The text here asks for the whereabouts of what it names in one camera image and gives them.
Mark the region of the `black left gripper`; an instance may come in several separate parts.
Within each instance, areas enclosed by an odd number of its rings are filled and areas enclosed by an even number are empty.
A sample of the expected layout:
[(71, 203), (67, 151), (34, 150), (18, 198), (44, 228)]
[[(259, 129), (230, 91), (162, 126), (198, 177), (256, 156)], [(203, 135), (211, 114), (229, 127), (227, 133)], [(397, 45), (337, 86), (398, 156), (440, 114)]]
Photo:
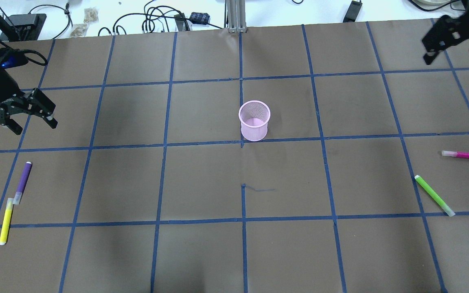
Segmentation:
[(0, 126), (11, 130), (15, 135), (21, 135), (23, 128), (13, 120), (13, 115), (26, 114), (41, 117), (52, 129), (56, 129), (58, 121), (54, 118), (55, 103), (39, 88), (32, 88), (23, 92), (0, 95)]

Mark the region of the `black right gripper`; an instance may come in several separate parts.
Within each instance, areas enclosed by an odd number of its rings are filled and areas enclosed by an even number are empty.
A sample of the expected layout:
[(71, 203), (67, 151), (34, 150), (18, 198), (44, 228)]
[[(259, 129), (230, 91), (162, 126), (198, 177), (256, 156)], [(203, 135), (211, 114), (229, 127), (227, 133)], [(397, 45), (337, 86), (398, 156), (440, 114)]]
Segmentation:
[(443, 15), (422, 38), (426, 53), (439, 53), (469, 39), (469, 0), (464, 0), (464, 13), (452, 18)]

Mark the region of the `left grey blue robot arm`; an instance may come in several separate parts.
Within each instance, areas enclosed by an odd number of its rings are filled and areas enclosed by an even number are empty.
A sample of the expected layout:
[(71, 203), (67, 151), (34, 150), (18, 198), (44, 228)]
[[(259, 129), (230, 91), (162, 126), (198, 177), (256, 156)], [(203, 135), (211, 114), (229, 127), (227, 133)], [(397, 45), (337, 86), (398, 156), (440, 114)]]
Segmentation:
[(47, 65), (47, 59), (40, 52), (30, 49), (16, 49), (8, 45), (0, 48), (0, 125), (10, 129), (15, 135), (21, 135), (23, 130), (13, 115), (26, 114), (43, 119), (52, 129), (57, 128), (58, 121), (54, 119), (55, 103), (39, 88), (33, 88), (29, 93), (22, 91), (15, 79), (8, 74), (7, 69), (35, 63)]

